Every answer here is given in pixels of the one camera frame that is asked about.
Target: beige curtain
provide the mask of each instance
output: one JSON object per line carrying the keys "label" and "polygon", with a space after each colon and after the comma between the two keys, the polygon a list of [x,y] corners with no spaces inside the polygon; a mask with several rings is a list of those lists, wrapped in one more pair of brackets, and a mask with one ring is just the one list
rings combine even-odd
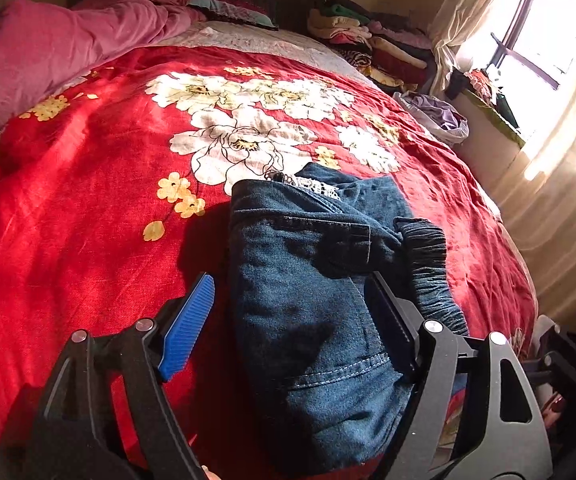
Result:
{"label": "beige curtain", "polygon": [[493,0],[445,0],[428,33],[439,70],[431,93],[439,94],[448,85],[448,76],[455,66],[455,47],[463,44],[484,21]]}
{"label": "beige curtain", "polygon": [[565,102],[554,128],[527,142],[490,195],[528,264],[541,312],[576,328],[576,83]]}

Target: bed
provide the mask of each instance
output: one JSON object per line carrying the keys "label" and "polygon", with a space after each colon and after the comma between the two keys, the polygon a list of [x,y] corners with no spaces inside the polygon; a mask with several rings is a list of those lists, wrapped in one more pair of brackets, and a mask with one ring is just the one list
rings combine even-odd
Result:
{"label": "bed", "polygon": [[[309,162],[391,175],[415,216],[445,233],[448,282],[470,335],[496,330],[527,351],[529,275],[449,147],[310,38],[194,23],[94,67],[0,133],[0,443],[27,441],[73,331],[118,332],[209,272],[215,305],[165,391],[211,470],[225,480],[279,478],[234,350],[228,202],[239,180]],[[120,383],[113,393],[124,446],[139,462]]]}

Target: denim jeans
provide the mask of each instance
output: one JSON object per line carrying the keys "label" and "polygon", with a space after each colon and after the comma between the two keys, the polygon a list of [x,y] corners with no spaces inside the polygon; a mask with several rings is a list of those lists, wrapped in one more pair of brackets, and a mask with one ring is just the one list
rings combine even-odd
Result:
{"label": "denim jeans", "polygon": [[388,307],[366,304],[371,271],[424,317],[468,333],[448,290],[444,235],[411,219],[391,176],[360,180],[312,163],[297,176],[338,198],[240,181],[229,235],[238,349],[269,451],[289,476],[364,462],[401,420],[412,384],[397,370],[398,341],[371,315]]}

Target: window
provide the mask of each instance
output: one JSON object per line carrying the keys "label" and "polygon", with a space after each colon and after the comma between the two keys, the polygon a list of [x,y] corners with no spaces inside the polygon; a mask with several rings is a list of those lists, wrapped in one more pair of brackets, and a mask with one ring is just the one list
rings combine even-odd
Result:
{"label": "window", "polygon": [[474,68],[498,70],[502,88],[524,139],[553,126],[558,104],[576,56],[575,0],[494,0],[485,25],[468,40],[465,52]]}

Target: silver screw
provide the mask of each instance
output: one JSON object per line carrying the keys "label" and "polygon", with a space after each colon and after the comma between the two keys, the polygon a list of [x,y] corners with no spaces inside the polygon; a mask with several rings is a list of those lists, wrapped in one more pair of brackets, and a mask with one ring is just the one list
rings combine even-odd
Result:
{"label": "silver screw", "polygon": [[82,341],[86,340],[86,337],[88,337],[88,332],[85,330],[77,330],[76,332],[72,333],[70,339],[72,339],[73,343],[81,343]]}
{"label": "silver screw", "polygon": [[151,330],[152,327],[155,326],[155,322],[151,319],[148,319],[147,317],[138,320],[138,322],[136,322],[134,324],[134,327],[139,331],[139,332],[148,332],[148,330]]}
{"label": "silver screw", "polygon": [[508,342],[501,332],[490,332],[490,341],[499,346],[503,346]]}
{"label": "silver screw", "polygon": [[423,326],[428,332],[432,332],[433,334],[438,334],[441,332],[441,330],[443,330],[443,325],[434,319],[427,320],[425,323],[423,323]]}

